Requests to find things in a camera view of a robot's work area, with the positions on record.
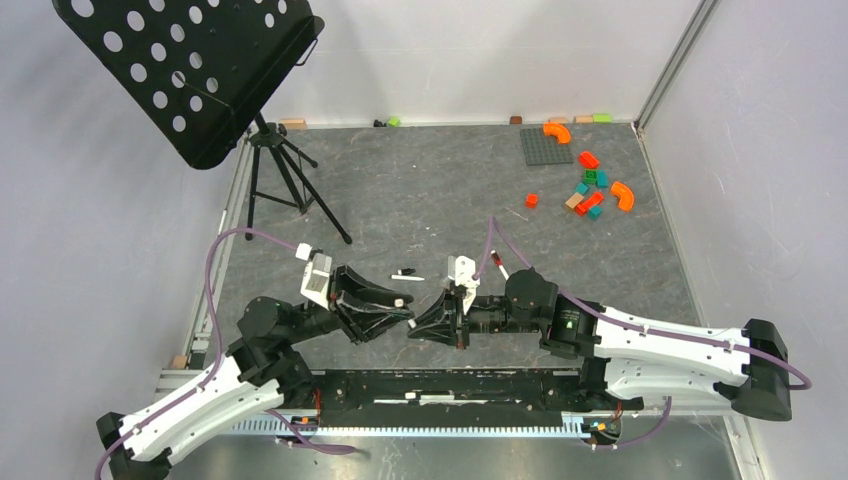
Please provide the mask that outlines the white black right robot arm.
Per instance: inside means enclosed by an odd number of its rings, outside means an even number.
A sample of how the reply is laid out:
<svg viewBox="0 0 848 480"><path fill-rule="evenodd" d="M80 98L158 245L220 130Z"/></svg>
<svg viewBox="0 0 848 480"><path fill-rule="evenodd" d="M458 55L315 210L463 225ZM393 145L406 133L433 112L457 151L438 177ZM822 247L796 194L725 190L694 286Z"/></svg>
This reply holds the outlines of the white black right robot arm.
<svg viewBox="0 0 848 480"><path fill-rule="evenodd" d="M792 418L788 348L777 327L704 328L634 316L563 295L534 269L512 273L500 296L451 285L409 323L409 337L465 348L473 334L537 333L549 354L582 363L577 392L591 408L670 397L724 405L766 421Z"/></svg>

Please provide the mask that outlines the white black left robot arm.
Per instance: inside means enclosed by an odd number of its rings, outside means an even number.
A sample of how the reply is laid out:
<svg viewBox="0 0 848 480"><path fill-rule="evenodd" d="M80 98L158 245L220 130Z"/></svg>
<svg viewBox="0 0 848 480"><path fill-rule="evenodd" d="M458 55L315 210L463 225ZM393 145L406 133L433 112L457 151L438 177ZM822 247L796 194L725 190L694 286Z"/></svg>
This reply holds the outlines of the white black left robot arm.
<svg viewBox="0 0 848 480"><path fill-rule="evenodd" d="M105 452L97 470L115 479L164 479L190 453L262 411L306 405L314 376L295 344L334 331L371 341L414 318L413 296L370 282L347 265L308 262L304 302L257 297L238 322L241 335L212 365L132 414L97 422Z"/></svg>

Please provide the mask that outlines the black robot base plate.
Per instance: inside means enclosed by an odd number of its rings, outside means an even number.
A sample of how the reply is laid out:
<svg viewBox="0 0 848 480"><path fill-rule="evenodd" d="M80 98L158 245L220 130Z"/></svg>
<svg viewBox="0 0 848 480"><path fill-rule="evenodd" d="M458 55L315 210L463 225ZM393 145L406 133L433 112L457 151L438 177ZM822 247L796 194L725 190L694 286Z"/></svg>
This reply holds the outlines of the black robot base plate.
<svg viewBox="0 0 848 480"><path fill-rule="evenodd" d="M322 427L554 427L563 413L640 411L573 368L325 370L281 408L313 410Z"/></svg>

